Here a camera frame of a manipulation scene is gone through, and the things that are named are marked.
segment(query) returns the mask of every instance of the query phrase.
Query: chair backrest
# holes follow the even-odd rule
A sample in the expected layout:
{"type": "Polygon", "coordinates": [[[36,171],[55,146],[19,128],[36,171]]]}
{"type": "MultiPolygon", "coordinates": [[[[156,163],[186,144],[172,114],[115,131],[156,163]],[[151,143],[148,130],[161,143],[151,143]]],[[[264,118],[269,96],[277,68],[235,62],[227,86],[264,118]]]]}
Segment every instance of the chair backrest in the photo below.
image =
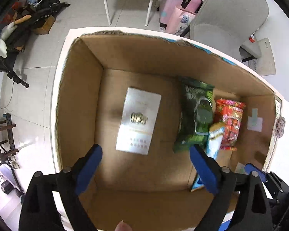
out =
{"type": "Polygon", "coordinates": [[[205,0],[193,24],[215,25],[243,43],[268,15],[266,0],[205,0]]]}

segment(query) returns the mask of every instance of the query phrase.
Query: blue gripper pad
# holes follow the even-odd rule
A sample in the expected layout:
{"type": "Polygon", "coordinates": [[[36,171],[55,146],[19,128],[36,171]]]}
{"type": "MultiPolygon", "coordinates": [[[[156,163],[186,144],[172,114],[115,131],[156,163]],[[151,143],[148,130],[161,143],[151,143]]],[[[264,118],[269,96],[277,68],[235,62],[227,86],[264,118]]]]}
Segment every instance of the blue gripper pad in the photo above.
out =
{"type": "Polygon", "coordinates": [[[261,179],[262,182],[266,182],[267,181],[267,176],[264,172],[262,172],[260,169],[256,168],[253,164],[251,163],[247,163],[244,167],[244,170],[246,173],[250,174],[253,171],[258,172],[259,177],[261,179]]]}
{"type": "Polygon", "coordinates": [[[75,188],[75,194],[77,195],[80,195],[87,189],[89,182],[95,173],[95,170],[97,169],[99,163],[102,160],[102,147],[97,144],[94,144],[94,146],[91,149],[93,149],[93,152],[90,154],[89,153],[91,151],[90,150],[88,154],[85,157],[83,157],[87,158],[87,161],[77,176],[75,188]]]}
{"type": "Polygon", "coordinates": [[[190,160],[193,163],[207,191],[216,195],[219,191],[219,179],[216,177],[216,174],[212,171],[212,169],[218,171],[220,168],[219,165],[213,158],[207,157],[205,152],[199,146],[197,149],[195,146],[190,147],[190,160]]]}

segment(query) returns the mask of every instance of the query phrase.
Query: gray chair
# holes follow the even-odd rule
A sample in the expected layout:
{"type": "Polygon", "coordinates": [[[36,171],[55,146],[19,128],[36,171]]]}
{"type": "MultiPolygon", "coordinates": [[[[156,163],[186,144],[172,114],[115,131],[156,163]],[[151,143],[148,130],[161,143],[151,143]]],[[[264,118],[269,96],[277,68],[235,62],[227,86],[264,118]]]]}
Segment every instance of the gray chair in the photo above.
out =
{"type": "Polygon", "coordinates": [[[266,0],[205,0],[190,23],[190,39],[239,61],[241,46],[259,58],[258,44],[249,44],[246,40],[264,23],[268,14],[266,0]]]}

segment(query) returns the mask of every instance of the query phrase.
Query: gold logo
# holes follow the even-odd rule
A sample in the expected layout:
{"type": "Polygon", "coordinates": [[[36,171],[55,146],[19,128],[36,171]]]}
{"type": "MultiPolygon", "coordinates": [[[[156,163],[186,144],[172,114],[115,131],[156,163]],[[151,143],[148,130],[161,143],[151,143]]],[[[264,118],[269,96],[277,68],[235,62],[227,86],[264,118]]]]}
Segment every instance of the gold logo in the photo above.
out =
{"type": "Polygon", "coordinates": [[[131,122],[132,123],[141,123],[145,125],[147,123],[148,118],[144,116],[142,113],[131,113],[131,122]]]}

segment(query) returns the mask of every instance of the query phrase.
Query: green tape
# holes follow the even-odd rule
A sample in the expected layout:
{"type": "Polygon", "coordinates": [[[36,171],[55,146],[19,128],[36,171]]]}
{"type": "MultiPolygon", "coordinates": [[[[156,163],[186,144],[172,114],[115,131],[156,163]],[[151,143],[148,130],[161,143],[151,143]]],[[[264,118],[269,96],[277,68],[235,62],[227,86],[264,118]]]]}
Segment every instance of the green tape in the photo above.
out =
{"type": "Polygon", "coordinates": [[[256,126],[257,121],[258,121],[258,108],[253,108],[253,113],[251,115],[251,124],[253,126],[256,126]]]}

